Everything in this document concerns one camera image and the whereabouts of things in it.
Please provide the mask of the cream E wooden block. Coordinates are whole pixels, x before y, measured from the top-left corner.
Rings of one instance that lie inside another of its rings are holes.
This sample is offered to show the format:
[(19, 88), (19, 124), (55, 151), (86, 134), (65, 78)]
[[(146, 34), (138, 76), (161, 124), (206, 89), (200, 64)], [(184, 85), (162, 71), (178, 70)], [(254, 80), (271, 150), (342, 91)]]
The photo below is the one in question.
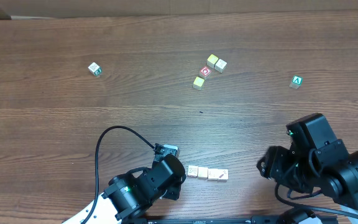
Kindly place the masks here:
[(198, 166), (189, 165), (187, 176), (189, 177), (197, 177), (198, 176)]

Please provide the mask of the yellow G wooden block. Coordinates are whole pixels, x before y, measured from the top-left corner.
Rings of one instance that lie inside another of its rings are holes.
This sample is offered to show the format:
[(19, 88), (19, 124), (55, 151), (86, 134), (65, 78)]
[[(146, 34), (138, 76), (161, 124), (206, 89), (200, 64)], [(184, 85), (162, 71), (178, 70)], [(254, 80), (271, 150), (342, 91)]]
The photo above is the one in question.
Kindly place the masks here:
[(198, 167), (197, 178), (207, 179), (208, 178), (208, 168), (207, 167)]

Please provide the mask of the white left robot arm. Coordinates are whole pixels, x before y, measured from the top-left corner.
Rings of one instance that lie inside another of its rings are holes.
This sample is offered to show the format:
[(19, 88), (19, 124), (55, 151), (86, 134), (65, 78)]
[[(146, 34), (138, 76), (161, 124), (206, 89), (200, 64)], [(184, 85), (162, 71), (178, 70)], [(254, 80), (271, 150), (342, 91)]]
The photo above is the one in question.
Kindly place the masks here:
[(139, 167), (113, 177), (97, 201), (65, 223), (130, 223), (160, 198), (178, 200), (186, 179), (185, 168), (178, 159), (179, 148), (156, 144), (154, 153), (151, 168)]

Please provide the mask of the yellow crayon wooden block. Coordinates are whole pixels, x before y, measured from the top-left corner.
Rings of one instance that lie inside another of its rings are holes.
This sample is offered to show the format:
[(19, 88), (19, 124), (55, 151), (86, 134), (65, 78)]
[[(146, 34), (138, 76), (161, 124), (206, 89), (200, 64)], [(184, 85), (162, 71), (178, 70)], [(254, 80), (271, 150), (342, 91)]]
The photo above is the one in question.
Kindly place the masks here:
[(218, 169), (218, 180), (219, 181), (227, 181), (229, 178), (227, 169)]

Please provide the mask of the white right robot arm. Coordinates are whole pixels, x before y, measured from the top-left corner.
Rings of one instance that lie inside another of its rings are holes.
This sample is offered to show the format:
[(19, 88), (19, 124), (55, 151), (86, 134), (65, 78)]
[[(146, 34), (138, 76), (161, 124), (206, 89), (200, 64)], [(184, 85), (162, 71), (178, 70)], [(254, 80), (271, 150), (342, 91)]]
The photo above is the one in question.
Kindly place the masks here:
[(313, 222), (316, 212), (358, 223), (358, 151), (348, 152), (321, 113), (286, 129), (290, 147), (270, 146), (256, 165), (262, 177), (276, 182), (276, 199), (291, 206), (278, 223)]

